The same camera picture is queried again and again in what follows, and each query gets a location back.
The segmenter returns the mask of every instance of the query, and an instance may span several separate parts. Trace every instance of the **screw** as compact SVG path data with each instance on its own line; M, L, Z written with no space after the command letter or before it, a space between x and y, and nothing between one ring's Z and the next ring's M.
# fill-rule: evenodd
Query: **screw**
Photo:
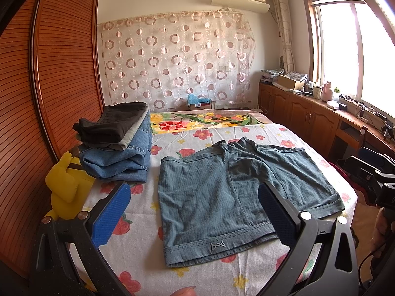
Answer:
M88 217L88 212L87 211L81 211L81 212L78 213L77 217L78 217L78 219L81 219L81 220L86 219Z
M343 225L345 225L347 223L346 217L343 217L343 216L337 217L337 220L339 221L339 223L341 223Z
M43 224L48 224L51 221L51 217L50 216L45 216L42 220Z
M304 212L302 212L300 215L301 215L301 217L302 217L303 219L305 219L305 220L311 219L311 213L309 213L308 211L304 211Z

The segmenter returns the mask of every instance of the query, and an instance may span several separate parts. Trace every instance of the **window curtain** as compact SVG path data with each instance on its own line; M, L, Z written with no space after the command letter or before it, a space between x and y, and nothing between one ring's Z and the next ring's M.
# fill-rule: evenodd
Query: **window curtain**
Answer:
M152 111L185 107L189 94L249 101L255 40L234 11L179 12L98 25L106 103L144 101Z
M292 56L292 29L290 6L288 0L273 0L274 10L278 27L280 29L280 36L282 42L282 50L284 56L284 69L286 72L294 70L294 57Z

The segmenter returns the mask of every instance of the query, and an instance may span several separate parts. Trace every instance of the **cardboard box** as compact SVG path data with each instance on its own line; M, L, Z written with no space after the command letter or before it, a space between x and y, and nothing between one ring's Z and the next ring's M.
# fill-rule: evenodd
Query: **cardboard box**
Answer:
M202 110L202 109L212 109L213 103L210 100L210 103L201 103L200 107L195 107L195 105L189 105L189 110Z
M289 79L289 78L286 78L283 76L278 76L277 83L281 84L285 88L295 89L295 90L302 90L303 87L305 86L304 82L295 81L295 80L292 80L292 79Z

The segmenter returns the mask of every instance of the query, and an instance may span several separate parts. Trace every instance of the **gray folded garment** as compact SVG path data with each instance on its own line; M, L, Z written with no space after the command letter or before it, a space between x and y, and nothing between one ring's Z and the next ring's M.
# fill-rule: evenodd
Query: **gray folded garment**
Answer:
M137 129L139 129L139 127L141 126L141 123L143 122L148 111L149 111L149 108L147 106L145 108L145 111L141 115L141 117L136 121L135 124L133 124L130 127L130 129L125 133L122 140L120 142L118 142L117 144L111 144L111 143L107 143L107 142L101 142L101 143L97 143L97 144L93 144L90 142L84 142L84 144L87 145L88 147L91 147L91 148L111 148L114 150L124 151L128 147L129 143L132 141L134 135L136 134ZM82 141L81 136L79 134L76 134L76 139L79 141Z

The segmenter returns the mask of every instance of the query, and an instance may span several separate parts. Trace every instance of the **window frame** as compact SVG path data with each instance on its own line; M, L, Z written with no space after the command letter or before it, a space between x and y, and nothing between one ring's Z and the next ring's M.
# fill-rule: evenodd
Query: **window frame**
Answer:
M310 66L309 66L309 80L314 82L323 83L325 75L325 48L322 40L323 32L321 24L321 12L317 9L319 6L312 6L311 0L303 0L305 4L306 16L307 16L307 27L309 34L309 50L310 50ZM379 8L379 5L375 0L365 0L366 4L371 8L374 14L379 18L380 22L384 26L384 29L390 36L392 42L395 45L395 34L394 31L389 30L392 28L391 23L385 16L383 11ZM346 2L351 6L352 13L355 18L355 26L357 30L357 43L358 43L358 62L359 62L359 74L358 74L358 87L356 94L356 101L364 103L367 107L374 107L376 112L388 117L392 122L395 122L395 118L377 108L375 105L362 100L362 88L363 88L363 43L361 28L358 21L358 14L355 8L355 2Z

